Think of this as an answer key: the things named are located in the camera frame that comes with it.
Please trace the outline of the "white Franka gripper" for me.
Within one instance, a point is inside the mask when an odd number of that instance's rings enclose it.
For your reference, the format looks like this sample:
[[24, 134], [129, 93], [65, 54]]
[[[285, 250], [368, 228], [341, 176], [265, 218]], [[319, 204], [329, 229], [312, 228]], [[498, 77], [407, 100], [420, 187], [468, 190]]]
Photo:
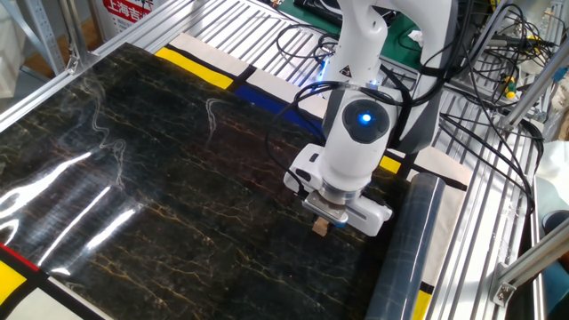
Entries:
[[306, 145], [284, 176], [284, 184], [302, 199], [302, 206], [337, 227], [350, 225], [368, 236], [377, 236], [392, 210], [363, 195], [373, 169], [362, 170], [348, 159], [333, 167], [330, 150]]

